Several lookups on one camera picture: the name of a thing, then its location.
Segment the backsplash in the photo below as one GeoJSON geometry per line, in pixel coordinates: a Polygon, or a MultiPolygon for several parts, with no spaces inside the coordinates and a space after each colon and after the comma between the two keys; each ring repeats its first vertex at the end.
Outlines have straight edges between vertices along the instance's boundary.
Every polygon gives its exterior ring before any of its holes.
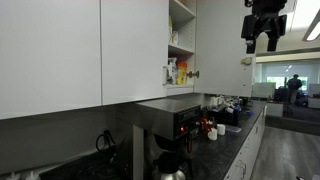
{"type": "Polygon", "coordinates": [[[2,120],[0,174],[92,153],[104,129],[115,133],[114,120],[114,106],[2,120]]]}

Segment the cup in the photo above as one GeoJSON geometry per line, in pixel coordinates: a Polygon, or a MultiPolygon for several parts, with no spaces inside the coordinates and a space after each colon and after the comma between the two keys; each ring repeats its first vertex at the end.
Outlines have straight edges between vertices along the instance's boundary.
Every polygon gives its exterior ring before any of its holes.
{"type": "Polygon", "coordinates": [[[219,135],[224,135],[226,133],[226,126],[223,124],[218,124],[217,130],[219,135]]]}
{"type": "Polygon", "coordinates": [[[217,140],[218,139],[217,130],[212,128],[211,132],[208,133],[208,138],[212,141],[217,140]]]}

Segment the lower cabinet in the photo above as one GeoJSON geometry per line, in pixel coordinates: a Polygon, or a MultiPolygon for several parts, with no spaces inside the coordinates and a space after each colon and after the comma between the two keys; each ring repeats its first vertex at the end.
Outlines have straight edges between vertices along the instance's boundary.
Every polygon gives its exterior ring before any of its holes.
{"type": "Polygon", "coordinates": [[[266,108],[260,113],[224,180],[250,179],[264,133],[265,111],[266,108]]]}

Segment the kitchen counter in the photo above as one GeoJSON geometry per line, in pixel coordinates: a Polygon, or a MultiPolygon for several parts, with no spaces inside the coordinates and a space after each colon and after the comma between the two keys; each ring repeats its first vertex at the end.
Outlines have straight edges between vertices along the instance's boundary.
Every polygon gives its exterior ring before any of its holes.
{"type": "Polygon", "coordinates": [[[238,121],[238,127],[241,127],[239,133],[226,131],[216,141],[209,140],[204,134],[197,138],[196,158],[192,160],[194,180],[222,180],[226,176],[265,105],[265,102],[253,101],[252,107],[243,108],[238,121]],[[246,109],[254,112],[254,115],[244,114],[246,109]]]}

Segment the wooden floor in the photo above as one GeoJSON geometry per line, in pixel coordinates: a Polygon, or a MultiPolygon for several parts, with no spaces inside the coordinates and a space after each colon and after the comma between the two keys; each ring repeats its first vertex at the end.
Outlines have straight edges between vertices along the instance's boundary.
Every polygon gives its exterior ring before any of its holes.
{"type": "Polygon", "coordinates": [[[266,127],[251,180],[312,180],[314,174],[320,175],[320,136],[266,127]]]}

